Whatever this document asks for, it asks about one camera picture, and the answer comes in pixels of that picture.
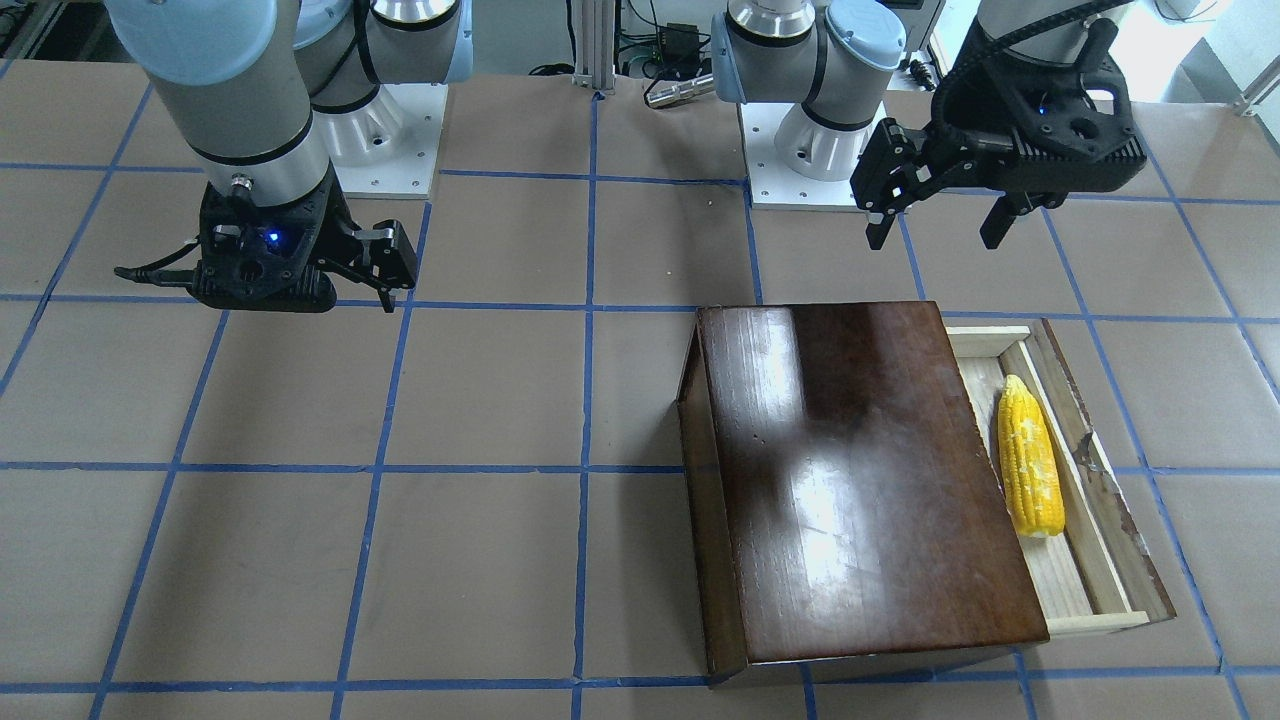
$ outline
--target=light blue joint cap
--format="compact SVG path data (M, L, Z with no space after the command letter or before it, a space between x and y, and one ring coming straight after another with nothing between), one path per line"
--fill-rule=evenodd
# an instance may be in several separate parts
M302 0L298 12L298 31L293 35L293 49L302 50L329 31L351 12L351 0Z
M712 18L712 74L716 76L716 96L726 102L746 102L742 78L737 74L733 61L733 45L730 42L724 13Z
M876 0L833 0L827 27L855 58L882 70L897 68L906 50L902 20Z
M275 0L106 0L120 45L160 79L205 86L247 70L271 42Z
M453 45L453 59L449 60L449 72L444 76L445 85L451 82L465 82L475 70L475 47L471 40L471 0L458 0L462 6L458 12L458 40Z

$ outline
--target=brown wooden drawer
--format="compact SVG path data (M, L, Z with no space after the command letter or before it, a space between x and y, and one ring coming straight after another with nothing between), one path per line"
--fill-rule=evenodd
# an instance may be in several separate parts
M1014 533L987 451L1005 373L1053 416L1069 527L1047 543ZM716 682L954 667L1172 616L1047 325L704 309L678 407Z

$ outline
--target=tiled surface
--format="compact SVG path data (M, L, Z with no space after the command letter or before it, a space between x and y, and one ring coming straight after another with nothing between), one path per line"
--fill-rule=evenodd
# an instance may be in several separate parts
M872 252L856 217L745 205L727 105L479 77L413 302L339 282L365 302L220 325L109 275L202 190L143 94L119 65L0 78L0 716L1024 717L1024 685L1042 719L1275 715L1280 172L1252 120L1142 106L1164 176L1073 199L1056 236L1034 214L987 251L992 197L948 193ZM914 126L927 104L888 97ZM689 306L922 296L1052 316L1179 618L812 710L796 667L699 687Z

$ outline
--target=metal plate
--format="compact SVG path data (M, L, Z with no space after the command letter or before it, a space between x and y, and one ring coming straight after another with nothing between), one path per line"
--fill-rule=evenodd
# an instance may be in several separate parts
M854 192L849 181L823 182L806 178L788 168L773 147L773 136L782 124L791 105L787 102L748 102L739 106L742 122L742 151L746 155L746 173L751 178L751 204L774 210L832 210L860 213L854 206ZM876 118L867 129L884 118L884 105L876 110Z
M430 200L440 150L447 85L388 85L408 117L404 145L389 160L372 165L334 165L347 197Z

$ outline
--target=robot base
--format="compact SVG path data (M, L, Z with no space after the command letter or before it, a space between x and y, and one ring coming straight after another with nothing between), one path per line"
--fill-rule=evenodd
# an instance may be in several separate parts
M746 172L751 181L751 204L768 210L828 210L836 213L861 213L854 202L847 179L823 182L806 178L792 170L778 156L773 145L782 119L791 109L790 102L749 102L739 105L742 123L742 150ZM861 145L884 118L884 106L876 111L876 119L865 129Z
M431 179L440 150L445 85L383 86L404 110L403 145L388 159L367 165L339 165L338 181L347 197L430 200Z

